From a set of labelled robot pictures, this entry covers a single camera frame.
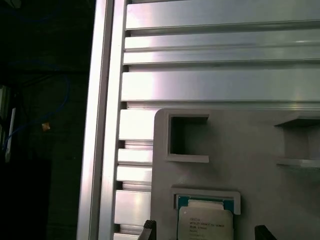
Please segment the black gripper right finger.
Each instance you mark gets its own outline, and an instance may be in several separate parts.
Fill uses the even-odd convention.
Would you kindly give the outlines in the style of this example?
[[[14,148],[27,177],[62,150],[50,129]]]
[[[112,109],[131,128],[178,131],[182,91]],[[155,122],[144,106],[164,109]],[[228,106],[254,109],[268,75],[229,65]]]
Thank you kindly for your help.
[[[274,235],[265,225],[257,225],[254,227],[255,240],[274,240]]]

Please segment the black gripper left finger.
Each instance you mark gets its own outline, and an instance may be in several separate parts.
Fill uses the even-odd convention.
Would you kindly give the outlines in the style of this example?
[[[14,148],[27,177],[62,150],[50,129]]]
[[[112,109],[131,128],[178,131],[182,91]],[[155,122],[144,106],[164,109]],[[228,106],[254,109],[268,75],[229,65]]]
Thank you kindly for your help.
[[[157,222],[155,220],[146,220],[139,240],[156,240],[157,239]]]

